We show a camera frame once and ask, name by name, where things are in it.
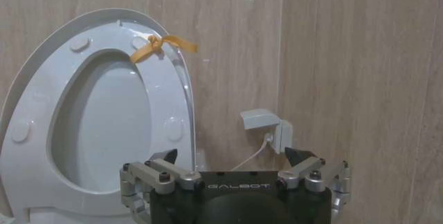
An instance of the beige wall tile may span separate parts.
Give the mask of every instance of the beige wall tile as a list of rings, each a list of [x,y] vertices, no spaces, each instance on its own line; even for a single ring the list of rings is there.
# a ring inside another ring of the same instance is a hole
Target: beige wall tile
[[[212,169],[232,168],[261,144],[260,135],[242,130],[240,111],[277,110],[281,0],[0,0],[0,103],[38,43],[69,19],[100,8],[138,10],[198,43],[198,54],[185,54],[197,147]],[[267,150],[244,169],[272,167]]]
[[[429,80],[415,165],[409,223],[443,223],[443,0],[429,65]]]
[[[349,159],[343,223],[407,222],[436,1],[284,3],[280,113],[300,148]]]

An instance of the power cord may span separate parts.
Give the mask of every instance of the power cord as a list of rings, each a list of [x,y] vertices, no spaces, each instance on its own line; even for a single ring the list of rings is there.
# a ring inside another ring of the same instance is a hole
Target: power cord
[[[248,158],[247,158],[247,160],[244,160],[236,167],[233,167],[232,169],[230,169],[230,171],[234,171],[237,168],[240,168],[263,150],[264,150],[264,148],[265,148],[265,145],[267,145],[267,143],[268,143],[268,141],[267,141],[267,139],[264,138],[263,139],[263,144],[261,144],[261,147],[260,147],[260,149],[256,151],[256,153],[253,153],[252,154],[252,156],[249,156]]]

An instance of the toilet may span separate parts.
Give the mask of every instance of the toilet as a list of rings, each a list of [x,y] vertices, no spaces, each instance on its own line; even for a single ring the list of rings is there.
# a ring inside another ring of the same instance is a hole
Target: toilet
[[[146,15],[102,9],[68,22],[28,58],[0,118],[0,174],[17,224],[134,223],[118,170],[177,149],[194,169],[189,75],[180,51],[129,61],[150,35]]]

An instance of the toilet seat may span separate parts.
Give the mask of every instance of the toilet seat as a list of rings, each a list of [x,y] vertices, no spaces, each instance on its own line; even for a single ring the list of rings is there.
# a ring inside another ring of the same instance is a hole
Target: toilet seat
[[[18,223],[32,209],[40,219],[41,209],[93,216],[94,223],[97,216],[120,218],[128,210],[118,168],[154,152],[177,148],[176,164],[194,168],[181,54],[164,44],[162,54],[128,61],[149,35],[165,34],[138,12],[98,10],[62,26],[30,55],[9,89],[0,132],[1,179]]]

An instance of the yellow string tied to lid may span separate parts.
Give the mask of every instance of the yellow string tied to lid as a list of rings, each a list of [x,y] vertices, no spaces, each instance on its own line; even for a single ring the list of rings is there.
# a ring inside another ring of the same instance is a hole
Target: yellow string tied to lid
[[[144,59],[149,58],[153,53],[161,52],[161,45],[164,42],[188,52],[197,52],[197,45],[182,40],[177,36],[164,36],[158,39],[154,35],[152,35],[146,39],[149,42],[136,52],[133,52],[130,56],[132,63],[141,62]]]

